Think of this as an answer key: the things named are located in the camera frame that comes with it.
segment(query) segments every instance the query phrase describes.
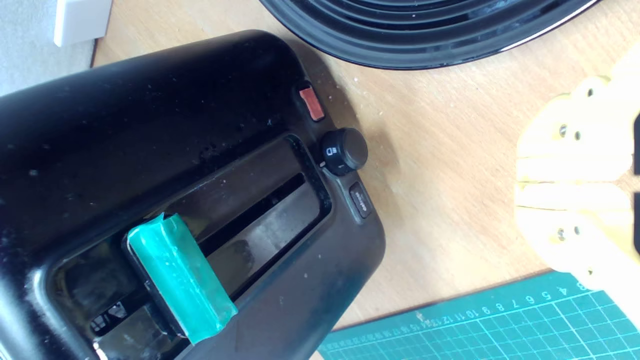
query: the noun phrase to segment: cutting mat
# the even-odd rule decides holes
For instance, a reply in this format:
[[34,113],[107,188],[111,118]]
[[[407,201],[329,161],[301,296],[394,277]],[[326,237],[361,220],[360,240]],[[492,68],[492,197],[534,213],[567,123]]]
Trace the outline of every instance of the cutting mat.
[[330,333],[325,360],[640,360],[640,333],[603,291],[551,272]]

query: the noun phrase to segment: wooden table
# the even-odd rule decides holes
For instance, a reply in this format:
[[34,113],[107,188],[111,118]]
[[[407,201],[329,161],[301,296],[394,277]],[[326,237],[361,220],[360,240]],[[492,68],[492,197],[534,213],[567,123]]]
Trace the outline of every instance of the wooden table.
[[369,142],[360,175],[387,253],[342,327],[546,269],[513,220],[516,142],[549,99],[608,73],[640,42],[640,1],[602,0],[487,59],[399,72],[311,50],[257,0],[114,0],[95,64],[251,28],[286,39],[338,125]]

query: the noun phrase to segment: teal tape on lever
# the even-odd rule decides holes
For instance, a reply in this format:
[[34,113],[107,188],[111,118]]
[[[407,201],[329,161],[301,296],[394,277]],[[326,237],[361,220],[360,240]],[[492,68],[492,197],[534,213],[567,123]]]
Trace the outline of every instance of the teal tape on lever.
[[237,308],[180,216],[134,227],[131,249],[193,344],[216,335]]

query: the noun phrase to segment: red button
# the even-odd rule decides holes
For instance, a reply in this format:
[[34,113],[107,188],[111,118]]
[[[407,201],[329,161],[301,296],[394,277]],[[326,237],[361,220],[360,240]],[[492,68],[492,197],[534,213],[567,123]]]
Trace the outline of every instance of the red button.
[[320,106],[320,101],[318,101],[318,96],[316,96],[316,92],[312,87],[308,87],[304,90],[300,90],[300,97],[307,104],[307,110],[309,111],[309,115],[314,121],[320,121],[324,119],[324,111],[322,110],[322,106]]

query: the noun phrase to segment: black knob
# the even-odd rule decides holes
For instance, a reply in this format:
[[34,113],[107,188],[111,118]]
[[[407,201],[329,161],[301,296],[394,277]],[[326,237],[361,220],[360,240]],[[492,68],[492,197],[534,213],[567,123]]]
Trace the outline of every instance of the black knob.
[[337,176],[362,168],[369,156],[364,136],[352,127],[326,133],[320,144],[327,169]]

